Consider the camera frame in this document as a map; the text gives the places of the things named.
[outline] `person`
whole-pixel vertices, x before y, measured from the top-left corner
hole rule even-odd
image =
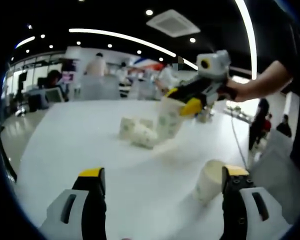
[[[256,80],[246,84],[240,84],[230,79],[227,86],[237,91],[237,96],[234,99],[236,102],[244,102],[273,94],[289,84],[292,79],[291,84],[298,90],[300,97],[300,1],[275,1],[291,19],[288,27],[293,38],[293,46],[291,47],[294,54],[293,56],[284,56],[282,53],[285,53],[285,50],[282,49],[276,60]],[[300,172],[300,104],[290,159]],[[300,217],[282,239],[300,239]]]
[[[276,130],[286,135],[288,138],[292,137],[291,128],[288,124],[289,117],[287,114],[283,115],[282,122],[276,127]]]
[[[262,134],[265,126],[266,116],[269,111],[269,102],[265,98],[261,98],[258,104],[258,108],[254,117],[254,120],[250,126],[249,132],[249,150],[251,150],[257,140]]]
[[[156,85],[158,92],[157,98],[161,98],[170,89],[179,84],[179,79],[173,75],[173,68],[171,64],[167,64],[159,73],[154,84]]]
[[[264,121],[264,126],[263,126],[263,129],[262,129],[260,135],[256,138],[256,144],[259,144],[260,140],[262,138],[264,138],[267,135],[267,133],[270,132],[270,129],[272,127],[271,118],[272,118],[272,114],[269,113],[268,116],[267,116],[267,118]]]
[[[126,98],[131,88],[131,82],[127,79],[128,70],[125,62],[122,62],[120,68],[116,71],[116,76],[119,79],[120,96]]]
[[[119,69],[116,71],[116,76],[119,78],[119,81],[121,84],[129,84],[130,81],[127,79],[128,76],[128,70],[127,70],[127,64],[125,62],[122,62]]]
[[[104,59],[104,55],[99,52],[95,55],[95,59],[93,59],[86,66],[84,75],[90,75],[95,77],[103,77],[109,73],[107,68],[106,60]]]
[[[64,101],[68,102],[69,101],[68,95],[66,94],[62,86],[58,84],[61,78],[62,78],[62,74],[58,70],[51,70],[45,79],[44,88],[45,89],[59,88]]]
[[[256,80],[249,81],[246,84],[230,79],[227,86],[236,90],[235,102],[244,102],[273,94],[288,85],[292,79],[291,84],[295,85],[300,95],[300,27],[295,21],[292,21],[290,26],[295,42],[295,53],[293,56],[286,56],[284,50],[282,50],[283,55],[279,54],[277,60],[273,61],[262,74],[258,75]],[[295,140],[290,158],[300,169],[300,105]]]

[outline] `white paper cup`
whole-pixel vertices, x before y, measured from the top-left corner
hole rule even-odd
[[[139,120],[139,122],[140,122],[142,125],[146,126],[148,129],[151,129],[151,130],[154,129],[154,121],[152,121],[152,120],[145,119],[145,118],[141,118],[141,119]]]
[[[135,123],[130,137],[132,143],[149,149],[152,149],[158,143],[157,133],[139,122]]]
[[[163,97],[160,102],[156,132],[160,141],[173,139],[180,130],[185,117],[180,116],[180,109],[186,104]]]
[[[222,161],[210,160],[205,163],[200,172],[192,195],[204,206],[221,192],[222,167],[224,165],[225,163]]]
[[[132,132],[134,131],[136,120],[134,118],[121,118],[119,137],[121,139],[130,139]]]

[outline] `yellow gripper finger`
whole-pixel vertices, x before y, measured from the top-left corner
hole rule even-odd
[[[191,98],[186,105],[181,108],[180,116],[187,116],[191,114],[198,114],[201,112],[203,106],[199,99]]]

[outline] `black cable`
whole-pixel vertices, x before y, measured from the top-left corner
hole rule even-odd
[[[232,125],[232,131],[233,131],[233,134],[234,134],[234,138],[235,138],[235,141],[236,141],[236,145],[238,146],[238,149],[239,149],[242,161],[243,161],[244,168],[246,170],[248,170],[247,162],[246,162],[245,157],[244,157],[244,155],[242,153],[242,150],[241,150],[241,147],[240,147],[240,144],[239,144],[239,141],[238,141],[237,133],[236,133],[236,130],[235,130],[234,115],[233,115],[233,109],[232,108],[231,108],[231,125]]]

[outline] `air conditioning vent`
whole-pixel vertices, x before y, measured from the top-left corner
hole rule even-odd
[[[200,32],[197,26],[173,9],[153,17],[146,24],[172,38]]]

